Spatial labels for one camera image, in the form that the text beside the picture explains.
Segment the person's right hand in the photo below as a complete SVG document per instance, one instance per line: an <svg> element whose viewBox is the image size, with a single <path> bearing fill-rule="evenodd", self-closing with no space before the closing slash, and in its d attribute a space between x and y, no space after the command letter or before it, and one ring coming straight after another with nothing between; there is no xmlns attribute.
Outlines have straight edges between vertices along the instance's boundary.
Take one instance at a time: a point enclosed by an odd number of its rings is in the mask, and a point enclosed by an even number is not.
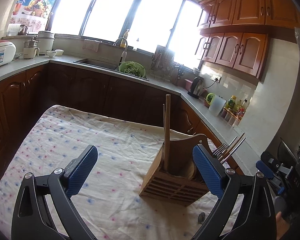
<svg viewBox="0 0 300 240"><path fill-rule="evenodd" d="M290 225L282 218L282 212L276 214L276 239L279 240L290 228Z"/></svg>

